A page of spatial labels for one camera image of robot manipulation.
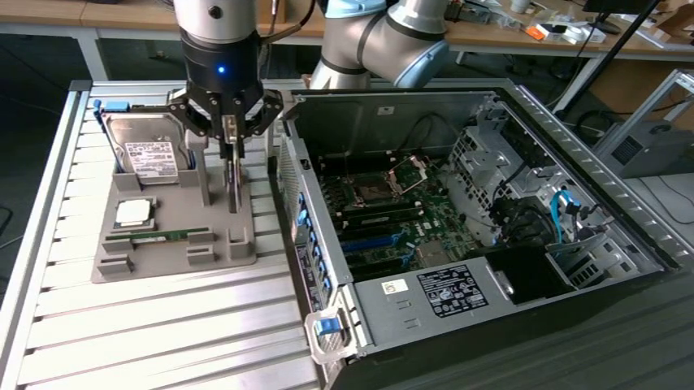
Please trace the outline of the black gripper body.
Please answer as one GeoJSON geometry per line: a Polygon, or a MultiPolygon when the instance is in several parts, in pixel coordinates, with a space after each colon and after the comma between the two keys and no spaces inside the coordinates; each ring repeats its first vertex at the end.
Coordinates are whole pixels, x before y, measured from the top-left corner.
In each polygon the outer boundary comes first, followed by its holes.
{"type": "Polygon", "coordinates": [[[258,101],[263,96],[258,75],[258,32],[231,43],[201,41],[185,30],[180,33],[188,83],[224,98],[258,101]]]}

